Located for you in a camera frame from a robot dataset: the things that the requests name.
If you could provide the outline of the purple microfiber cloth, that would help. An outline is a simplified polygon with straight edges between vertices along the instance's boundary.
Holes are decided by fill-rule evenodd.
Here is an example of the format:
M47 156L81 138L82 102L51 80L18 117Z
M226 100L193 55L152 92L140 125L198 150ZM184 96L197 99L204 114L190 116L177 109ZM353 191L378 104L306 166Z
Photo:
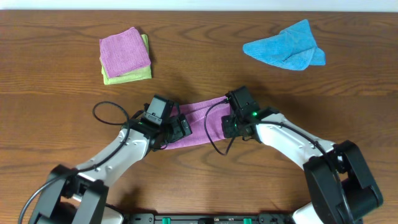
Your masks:
M180 112L185 115L191 127L192 134L176 142L168 143L166 149L178 149L210 143L204 129L205 114L212 105L222 102L225 99L226 97L222 96L198 103L180 105ZM213 142L225 139L221 125L221 118L223 116L230 115L230 112L230 105L222 103L212 108L208 113L206 127Z

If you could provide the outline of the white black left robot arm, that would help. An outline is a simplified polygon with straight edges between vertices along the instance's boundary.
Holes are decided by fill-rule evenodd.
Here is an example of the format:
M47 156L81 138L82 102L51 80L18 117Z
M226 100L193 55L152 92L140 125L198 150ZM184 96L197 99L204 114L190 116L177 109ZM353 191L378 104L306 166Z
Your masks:
M145 114L124 123L116 139L90 160L55 167L33 197L37 204L29 223L122 223L119 212L106 208L109 188L149 151L191 135L182 114L158 119Z

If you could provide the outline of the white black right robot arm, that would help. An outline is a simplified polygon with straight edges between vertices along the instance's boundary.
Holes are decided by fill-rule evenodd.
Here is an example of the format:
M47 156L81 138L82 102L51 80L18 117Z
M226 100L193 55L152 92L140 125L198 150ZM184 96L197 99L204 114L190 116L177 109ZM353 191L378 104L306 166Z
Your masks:
M362 223L364 216L383 204L355 143L318 138L273 108L221 120L226 138L241 136L273 147L304 171L311 201L291 215L291 223Z

